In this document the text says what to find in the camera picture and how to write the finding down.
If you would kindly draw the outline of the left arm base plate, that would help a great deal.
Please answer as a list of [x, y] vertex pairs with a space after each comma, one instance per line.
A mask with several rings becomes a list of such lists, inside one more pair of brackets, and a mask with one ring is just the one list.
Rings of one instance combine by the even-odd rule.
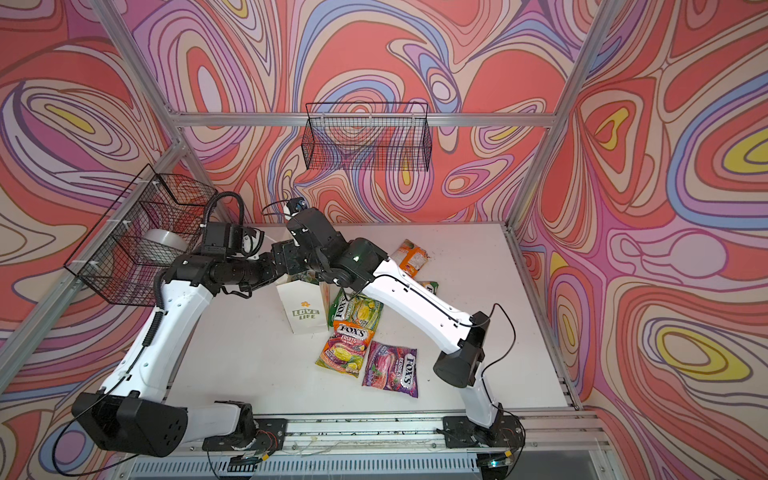
[[257, 417], [253, 427], [239, 427], [229, 435], [205, 438], [202, 450], [237, 454], [274, 453], [283, 449], [287, 426], [286, 418]]

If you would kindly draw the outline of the purple berries candy bag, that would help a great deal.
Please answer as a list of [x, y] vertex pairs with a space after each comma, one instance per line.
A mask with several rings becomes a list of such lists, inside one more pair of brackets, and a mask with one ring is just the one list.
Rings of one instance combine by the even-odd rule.
[[362, 384], [365, 387], [417, 398], [417, 359], [417, 349], [373, 341], [370, 344]]

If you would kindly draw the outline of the white floral paper bag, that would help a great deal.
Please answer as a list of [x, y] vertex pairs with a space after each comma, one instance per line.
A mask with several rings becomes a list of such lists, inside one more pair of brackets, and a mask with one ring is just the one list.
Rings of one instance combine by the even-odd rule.
[[278, 281], [277, 291], [294, 335], [328, 330], [330, 287], [316, 273], [285, 275]]

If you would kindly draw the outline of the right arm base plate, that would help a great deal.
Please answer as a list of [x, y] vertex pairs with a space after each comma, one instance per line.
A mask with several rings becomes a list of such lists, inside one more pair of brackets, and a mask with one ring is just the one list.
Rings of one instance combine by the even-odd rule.
[[517, 450], [526, 443], [526, 431], [520, 419], [506, 412], [499, 412], [490, 427], [482, 427], [465, 416], [445, 416], [442, 427], [435, 433], [442, 435], [449, 449], [505, 447]]

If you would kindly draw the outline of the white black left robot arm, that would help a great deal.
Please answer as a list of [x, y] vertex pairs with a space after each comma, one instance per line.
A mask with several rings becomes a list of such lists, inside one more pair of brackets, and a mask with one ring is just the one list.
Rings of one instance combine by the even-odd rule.
[[164, 401], [168, 385], [202, 313], [218, 293], [248, 298], [283, 275], [305, 268], [292, 241], [275, 243], [256, 259], [179, 256], [156, 276], [153, 315], [124, 359], [96, 392], [76, 398], [75, 421], [106, 451], [165, 457], [196, 441], [220, 450], [247, 449], [257, 436], [250, 404], [172, 406]]

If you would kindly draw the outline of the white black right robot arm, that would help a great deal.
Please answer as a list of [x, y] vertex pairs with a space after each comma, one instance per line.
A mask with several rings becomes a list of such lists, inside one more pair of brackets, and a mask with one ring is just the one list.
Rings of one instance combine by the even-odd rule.
[[434, 373], [460, 391], [468, 420], [490, 429], [498, 410], [481, 373], [489, 316], [452, 307], [370, 240], [346, 240], [323, 213], [305, 206], [301, 198], [291, 200], [283, 214], [296, 248], [295, 264], [344, 292], [383, 303], [424, 332], [440, 349]]

